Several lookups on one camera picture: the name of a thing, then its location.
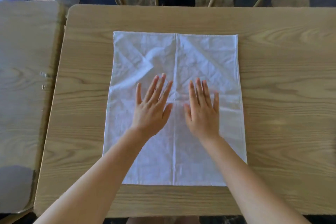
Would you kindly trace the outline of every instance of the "cloth napkin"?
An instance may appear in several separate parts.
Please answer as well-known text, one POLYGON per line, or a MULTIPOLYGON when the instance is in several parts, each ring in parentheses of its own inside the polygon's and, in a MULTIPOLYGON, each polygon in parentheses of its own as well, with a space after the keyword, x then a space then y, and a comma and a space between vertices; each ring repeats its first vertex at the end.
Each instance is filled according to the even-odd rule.
POLYGON ((155 75, 173 80, 165 127, 140 151, 123 184, 226 186, 199 140, 187 128, 188 83, 206 79, 211 99, 219 91, 220 135, 246 160, 237 35, 114 32, 114 62, 108 93, 103 154, 131 126, 135 89, 144 98, 155 75))

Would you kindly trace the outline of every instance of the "person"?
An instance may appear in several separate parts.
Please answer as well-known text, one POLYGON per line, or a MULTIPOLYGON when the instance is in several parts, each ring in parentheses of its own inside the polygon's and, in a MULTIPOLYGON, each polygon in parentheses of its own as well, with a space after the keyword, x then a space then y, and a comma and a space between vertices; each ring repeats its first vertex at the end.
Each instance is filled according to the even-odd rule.
MULTIPOLYGON (((136 88, 136 106, 131 127, 82 177, 57 199, 35 224, 100 224, 132 163, 145 143, 166 124, 172 103, 166 104, 172 81, 162 92, 166 75, 155 76, 144 99, 141 84, 136 88)), ((249 224, 309 223, 269 189, 261 178, 219 135, 219 95, 211 103, 206 81, 189 83, 190 105, 185 120, 191 133, 207 150, 249 224)), ((162 218, 129 218, 128 223, 160 223, 162 218)), ((198 218, 182 218, 179 223, 199 223, 198 218)))

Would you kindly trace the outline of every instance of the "wrinkled cloth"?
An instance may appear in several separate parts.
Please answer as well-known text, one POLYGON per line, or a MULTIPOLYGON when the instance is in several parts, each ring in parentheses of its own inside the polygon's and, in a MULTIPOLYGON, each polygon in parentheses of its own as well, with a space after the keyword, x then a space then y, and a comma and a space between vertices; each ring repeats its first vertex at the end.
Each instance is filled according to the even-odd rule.
POLYGON ((114 32, 103 154, 131 126, 137 83, 144 98, 155 75, 166 73, 165 86, 173 80, 169 120, 145 144, 123 184, 226 186, 186 125, 183 104, 189 103, 188 84, 197 77, 207 80, 212 100, 219 91, 220 135, 247 162, 237 41, 237 35, 114 32))

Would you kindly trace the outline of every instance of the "wooden table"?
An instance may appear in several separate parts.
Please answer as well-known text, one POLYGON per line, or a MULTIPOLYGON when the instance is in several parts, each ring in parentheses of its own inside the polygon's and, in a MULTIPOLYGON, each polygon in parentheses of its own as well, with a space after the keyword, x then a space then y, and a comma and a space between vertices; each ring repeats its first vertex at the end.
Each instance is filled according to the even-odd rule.
POLYGON ((56 1, 0 4, 0 213, 33 205, 64 22, 56 1))
MULTIPOLYGON (((38 215, 102 155, 115 30, 239 34, 249 166, 301 213, 336 214, 335 9, 76 5, 61 52, 38 215)), ((238 213, 226 187, 123 185, 107 216, 238 213)))

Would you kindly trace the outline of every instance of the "table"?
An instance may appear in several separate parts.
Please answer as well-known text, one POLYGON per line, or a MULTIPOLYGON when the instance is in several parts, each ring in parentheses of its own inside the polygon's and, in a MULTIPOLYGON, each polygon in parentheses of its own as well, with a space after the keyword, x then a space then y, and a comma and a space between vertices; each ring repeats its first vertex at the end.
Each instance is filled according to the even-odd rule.
MULTIPOLYGON (((249 166, 301 213, 335 214, 335 15, 333 8, 73 6, 35 212, 102 155, 113 31, 124 30, 239 34, 249 166)), ((226 187, 123 185, 107 217, 239 213, 226 187)))
POLYGON ((33 206, 64 22, 56 1, 0 4, 0 213, 33 206))

